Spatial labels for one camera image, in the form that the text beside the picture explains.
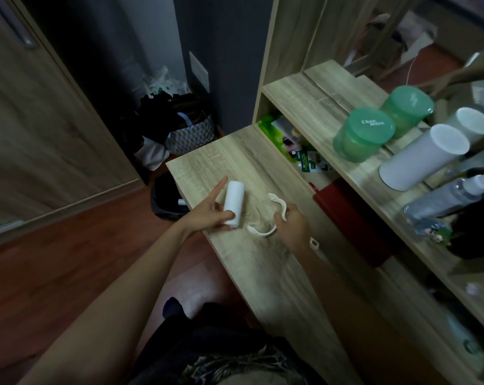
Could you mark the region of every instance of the cable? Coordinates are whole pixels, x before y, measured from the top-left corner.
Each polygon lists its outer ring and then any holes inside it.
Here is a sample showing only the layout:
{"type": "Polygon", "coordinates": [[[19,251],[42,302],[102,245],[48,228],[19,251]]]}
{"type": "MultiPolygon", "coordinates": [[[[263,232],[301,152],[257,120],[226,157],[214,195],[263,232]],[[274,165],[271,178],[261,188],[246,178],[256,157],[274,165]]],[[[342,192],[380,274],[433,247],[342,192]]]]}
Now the cable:
{"type": "Polygon", "coordinates": [[[406,76],[406,86],[408,86],[408,81],[409,81],[409,73],[411,72],[411,68],[413,67],[413,64],[415,63],[415,59],[418,57],[418,54],[413,60],[411,61],[411,64],[409,65],[409,70],[408,70],[408,75],[406,76]]]}

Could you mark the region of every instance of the trash bin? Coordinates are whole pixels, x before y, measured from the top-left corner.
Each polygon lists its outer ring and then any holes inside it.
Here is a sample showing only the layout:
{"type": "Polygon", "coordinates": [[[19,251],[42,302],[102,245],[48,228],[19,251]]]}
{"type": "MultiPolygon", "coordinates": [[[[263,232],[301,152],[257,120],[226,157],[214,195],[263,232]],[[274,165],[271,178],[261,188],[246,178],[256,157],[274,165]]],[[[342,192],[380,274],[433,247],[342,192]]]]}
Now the trash bin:
{"type": "Polygon", "coordinates": [[[190,212],[186,205],[178,205],[181,199],[172,174],[162,174],[151,188],[151,210],[160,219],[179,220],[190,212]]]}

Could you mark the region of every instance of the door handle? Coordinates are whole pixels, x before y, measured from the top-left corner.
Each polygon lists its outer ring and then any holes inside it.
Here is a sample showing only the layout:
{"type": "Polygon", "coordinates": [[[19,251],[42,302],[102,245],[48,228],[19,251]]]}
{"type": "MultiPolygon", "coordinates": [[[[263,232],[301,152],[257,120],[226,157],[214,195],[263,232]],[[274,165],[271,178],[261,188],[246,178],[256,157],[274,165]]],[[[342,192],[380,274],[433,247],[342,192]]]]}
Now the door handle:
{"type": "Polygon", "coordinates": [[[27,28],[22,24],[14,10],[5,0],[0,0],[0,24],[27,49],[35,49],[39,45],[27,28]]]}

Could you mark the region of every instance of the wall switch plate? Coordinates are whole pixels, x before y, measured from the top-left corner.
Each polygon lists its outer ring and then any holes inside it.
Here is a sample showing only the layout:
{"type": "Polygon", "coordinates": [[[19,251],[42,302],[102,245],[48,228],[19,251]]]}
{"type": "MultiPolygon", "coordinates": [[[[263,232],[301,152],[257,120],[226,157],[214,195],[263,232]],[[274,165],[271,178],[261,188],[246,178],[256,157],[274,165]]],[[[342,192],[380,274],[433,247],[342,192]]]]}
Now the wall switch plate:
{"type": "Polygon", "coordinates": [[[194,54],[192,54],[192,51],[189,51],[188,54],[190,55],[190,68],[192,69],[192,73],[194,73],[201,85],[203,85],[209,93],[208,71],[202,64],[200,64],[194,54]]]}

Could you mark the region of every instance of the patterned basket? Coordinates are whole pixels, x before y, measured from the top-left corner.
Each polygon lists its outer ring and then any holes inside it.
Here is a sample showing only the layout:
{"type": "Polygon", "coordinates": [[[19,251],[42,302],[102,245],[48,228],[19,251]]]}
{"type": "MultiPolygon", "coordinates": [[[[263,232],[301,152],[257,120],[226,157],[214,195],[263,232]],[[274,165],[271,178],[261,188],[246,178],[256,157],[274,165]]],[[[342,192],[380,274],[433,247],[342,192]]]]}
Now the patterned basket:
{"type": "Polygon", "coordinates": [[[187,128],[173,131],[165,141],[165,147],[171,154],[183,155],[215,139],[215,127],[212,115],[208,116],[204,122],[193,124],[187,115],[178,112],[185,119],[187,128]]]}

